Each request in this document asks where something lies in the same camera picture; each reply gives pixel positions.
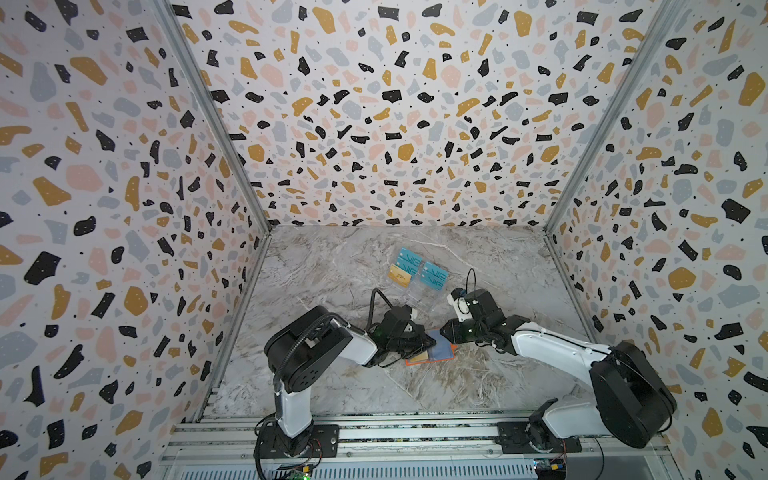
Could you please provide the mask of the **orange card wallet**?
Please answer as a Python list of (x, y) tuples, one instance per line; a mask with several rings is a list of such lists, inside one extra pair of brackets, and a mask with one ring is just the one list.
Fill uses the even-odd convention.
[(410, 359), (407, 359), (405, 363), (408, 366), (437, 363), (455, 358), (455, 351), (457, 347), (453, 345), (448, 339), (446, 339), (438, 329), (428, 331), (428, 335), (436, 342), (435, 345), (424, 351), (428, 353), (429, 360), (427, 362), (413, 364), (409, 362)]

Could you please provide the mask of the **gold VIP card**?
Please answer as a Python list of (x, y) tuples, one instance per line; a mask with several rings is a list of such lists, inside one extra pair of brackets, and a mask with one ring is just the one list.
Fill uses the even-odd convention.
[(398, 286), (404, 289), (408, 288), (412, 278), (410, 273), (408, 273), (407, 271), (403, 270), (402, 268), (400, 268), (395, 264), (392, 264), (389, 267), (387, 277), (392, 282), (394, 282), (395, 284), (397, 284)]
[(419, 364), (419, 363), (427, 362), (428, 360), (429, 360), (428, 353), (422, 352), (421, 354), (416, 355), (412, 359), (410, 359), (409, 362), (413, 364)]

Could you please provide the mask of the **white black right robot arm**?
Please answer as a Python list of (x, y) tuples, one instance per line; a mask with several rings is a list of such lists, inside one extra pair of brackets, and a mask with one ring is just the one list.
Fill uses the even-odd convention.
[(447, 300), (456, 316), (440, 333), (451, 344), (491, 346), (547, 364), (587, 385), (586, 397), (550, 399), (529, 416), (523, 441), (533, 449), (550, 452), (571, 437), (602, 436), (642, 449), (671, 427), (676, 400), (632, 343), (591, 343), (519, 315), (507, 316), (485, 289), (457, 288)]

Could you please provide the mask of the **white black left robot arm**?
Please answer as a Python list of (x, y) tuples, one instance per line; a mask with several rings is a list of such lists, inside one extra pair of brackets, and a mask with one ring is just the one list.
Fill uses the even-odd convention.
[(408, 360), (436, 346), (412, 314), (408, 305), (394, 306), (363, 329), (319, 305), (273, 335), (265, 354), (282, 435), (294, 440), (311, 430), (311, 387), (337, 359), (384, 368), (389, 357)]

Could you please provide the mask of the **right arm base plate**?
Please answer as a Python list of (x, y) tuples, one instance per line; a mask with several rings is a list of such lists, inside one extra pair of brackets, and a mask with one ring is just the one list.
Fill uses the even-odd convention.
[(499, 422), (494, 442), (504, 454), (568, 454), (582, 451), (577, 438), (557, 438), (543, 423)]

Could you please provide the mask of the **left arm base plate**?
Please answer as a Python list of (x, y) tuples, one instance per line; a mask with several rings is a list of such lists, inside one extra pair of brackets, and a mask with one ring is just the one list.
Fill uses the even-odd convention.
[(296, 437), (289, 437), (275, 420), (268, 420), (255, 429), (257, 441), (254, 458), (334, 458), (338, 452), (339, 432), (340, 427), (336, 424), (319, 426), (311, 424)]

